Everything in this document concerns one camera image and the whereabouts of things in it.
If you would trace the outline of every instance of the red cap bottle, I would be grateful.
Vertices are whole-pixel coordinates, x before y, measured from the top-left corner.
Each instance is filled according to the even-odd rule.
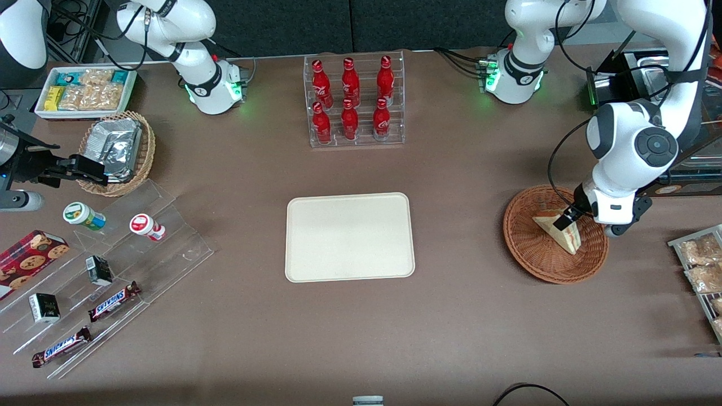
[[[313,102],[313,129],[316,131],[316,137],[320,144],[328,144],[331,142],[331,120],[323,111],[323,106],[319,102]]]
[[[378,86],[378,97],[386,99],[386,105],[393,104],[393,71],[391,70],[391,57],[384,55],[381,57],[381,70],[376,76],[376,86]]]
[[[349,141],[356,139],[356,134],[359,129],[359,115],[354,108],[354,103],[351,99],[344,99],[344,110],[341,112],[341,122],[344,124],[344,137]]]
[[[351,99],[354,107],[358,107],[361,104],[361,82],[354,68],[354,60],[351,58],[344,59],[344,74],[341,76],[341,82],[344,84],[344,97]]]
[[[376,100],[376,110],[373,112],[373,137],[377,141],[386,141],[388,138],[388,123],[391,121],[391,114],[386,108],[386,99]]]
[[[329,76],[323,71],[323,64],[318,59],[311,62],[311,68],[313,69],[313,91],[316,93],[316,98],[324,108],[329,109],[334,105]]]

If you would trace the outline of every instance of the brown tabletop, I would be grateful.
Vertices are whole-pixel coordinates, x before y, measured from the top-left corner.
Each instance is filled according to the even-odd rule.
[[[609,49],[570,52],[597,64]],[[505,105],[435,53],[405,56],[407,141],[380,150],[310,148],[303,58],[260,60],[248,102],[220,116],[189,103],[171,65],[144,67],[129,109],[157,135],[151,178],[219,251],[64,379],[47,381],[0,336],[0,403],[330,406],[382,394],[389,406],[490,405],[520,381],[572,405],[719,403],[722,360],[692,358],[718,347],[666,246],[722,223],[718,199],[657,199],[597,276],[541,282],[514,262],[500,222],[590,116],[583,72],[556,50],[538,93]],[[38,120],[32,135],[67,155],[89,125]],[[594,163],[580,131],[558,156],[558,183],[574,187]],[[112,202],[69,181],[23,186],[46,206],[0,214],[2,248],[36,228],[70,235],[60,214],[71,201]],[[286,280],[288,201],[390,191],[411,202],[411,277]],[[503,405],[558,404],[519,392]]]

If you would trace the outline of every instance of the wicker basket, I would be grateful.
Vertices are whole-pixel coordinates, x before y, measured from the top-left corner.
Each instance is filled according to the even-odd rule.
[[[102,194],[107,197],[123,196],[140,186],[140,184],[148,178],[150,168],[153,166],[153,154],[155,154],[155,134],[153,134],[153,129],[150,128],[148,121],[146,121],[143,116],[132,111],[124,111],[123,113],[116,114],[114,116],[103,117],[101,120],[120,120],[122,118],[132,118],[140,122],[143,126],[143,133],[141,135],[139,146],[140,150],[138,150],[138,158],[135,166],[135,176],[128,183],[109,183],[107,186],[97,185],[88,181],[78,181],[78,183],[80,183],[80,187],[82,187],[85,191],[93,194]],[[80,142],[79,154],[82,154],[85,151],[85,145],[88,142],[91,130],[92,127],[88,129],[82,142]]]
[[[571,191],[558,189],[573,200]],[[511,254],[529,273],[547,282],[570,284],[586,280],[599,271],[609,253],[604,226],[588,216],[577,221],[582,244],[576,255],[566,252],[532,219],[539,210],[566,206],[551,186],[537,186],[517,194],[504,214],[504,239]]]

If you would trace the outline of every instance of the red box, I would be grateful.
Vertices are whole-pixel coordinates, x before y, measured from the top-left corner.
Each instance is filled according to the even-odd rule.
[[[35,230],[0,254],[0,301],[69,249],[64,239]]]

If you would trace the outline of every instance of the acrylic display stand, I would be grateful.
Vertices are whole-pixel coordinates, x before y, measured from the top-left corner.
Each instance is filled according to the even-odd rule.
[[[373,112],[376,109],[378,89],[376,76],[381,69],[381,56],[391,57],[393,71],[393,104],[388,107],[391,122],[388,125],[388,139],[377,141],[373,138]],[[344,90],[341,76],[344,73],[344,58],[352,57],[356,72],[361,83],[361,104],[356,107],[359,115],[359,129],[356,140],[349,141],[344,137],[341,123],[341,112],[344,110]],[[331,143],[320,144],[313,130],[313,102],[318,101],[313,91],[313,69],[311,63],[318,59],[323,63],[323,71],[331,81],[331,95],[334,105],[326,110],[331,119]],[[308,132],[311,147],[358,147],[379,146],[387,144],[403,144],[406,141],[404,112],[406,110],[406,91],[404,87],[404,54],[402,52],[353,53],[350,55],[316,55],[306,56],[303,63],[303,82],[306,94],[306,113],[308,115]]]
[[[11,343],[14,354],[27,359],[88,326],[93,340],[67,355],[54,358],[41,369],[48,379],[62,378],[126,326],[150,304],[213,254],[204,239],[173,206],[175,198],[155,182],[145,181],[138,189],[101,210],[108,219],[100,231],[78,226],[71,250],[32,278],[21,291],[0,302],[0,340]],[[154,242],[129,230],[130,219],[146,213],[166,228],[165,237]],[[85,269],[91,255],[105,258],[113,273],[109,286],[93,285]],[[125,285],[135,281],[140,294],[122,304],[104,319],[90,322],[88,311]],[[35,323],[28,296],[55,295],[61,319],[53,324]]]

